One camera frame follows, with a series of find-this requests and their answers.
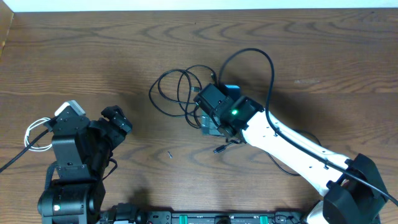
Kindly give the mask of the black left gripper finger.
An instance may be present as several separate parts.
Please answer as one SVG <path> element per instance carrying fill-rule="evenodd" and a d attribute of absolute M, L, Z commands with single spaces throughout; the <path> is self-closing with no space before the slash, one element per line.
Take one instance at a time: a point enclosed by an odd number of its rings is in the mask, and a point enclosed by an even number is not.
<path fill-rule="evenodd" d="M 130 133 L 132 131 L 131 122 L 125 117 L 122 109 L 119 106 L 114 107 L 114 123 L 125 133 Z"/>
<path fill-rule="evenodd" d="M 106 107 L 102 112 L 101 115 L 104 118 L 112 120 L 115 117 L 115 110 L 113 107 Z"/>

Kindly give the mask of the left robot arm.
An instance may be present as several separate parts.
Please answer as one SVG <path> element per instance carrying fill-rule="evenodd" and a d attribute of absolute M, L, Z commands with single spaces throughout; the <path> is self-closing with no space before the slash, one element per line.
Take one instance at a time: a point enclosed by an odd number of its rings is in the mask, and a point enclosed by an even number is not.
<path fill-rule="evenodd" d="M 118 106 L 109 106 L 102 117 L 90 120 L 81 106 L 65 102 L 46 123 L 53 132 L 56 161 L 47 172 L 37 209 L 42 223 L 97 223 L 105 196 L 104 172 L 113 150 L 132 131 L 132 124 Z"/>

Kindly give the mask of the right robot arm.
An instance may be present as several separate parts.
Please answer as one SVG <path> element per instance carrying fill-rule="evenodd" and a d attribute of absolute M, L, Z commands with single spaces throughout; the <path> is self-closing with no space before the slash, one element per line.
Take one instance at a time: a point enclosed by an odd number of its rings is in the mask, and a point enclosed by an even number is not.
<path fill-rule="evenodd" d="M 375 163 L 365 155 L 350 159 L 319 146 L 245 96 L 198 95 L 195 102 L 225 135 L 276 157 L 315 188 L 323 199 L 306 223 L 372 223 L 393 201 Z"/>

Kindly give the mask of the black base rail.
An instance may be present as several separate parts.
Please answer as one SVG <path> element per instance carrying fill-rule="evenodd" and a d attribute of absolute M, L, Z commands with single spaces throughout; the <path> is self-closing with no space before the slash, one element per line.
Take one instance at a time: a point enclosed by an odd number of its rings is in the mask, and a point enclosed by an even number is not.
<path fill-rule="evenodd" d="M 98 223 L 112 224 L 303 224 L 306 215 L 296 211 L 277 212 L 175 212 L 166 208 L 140 208 L 119 203 L 101 212 Z"/>

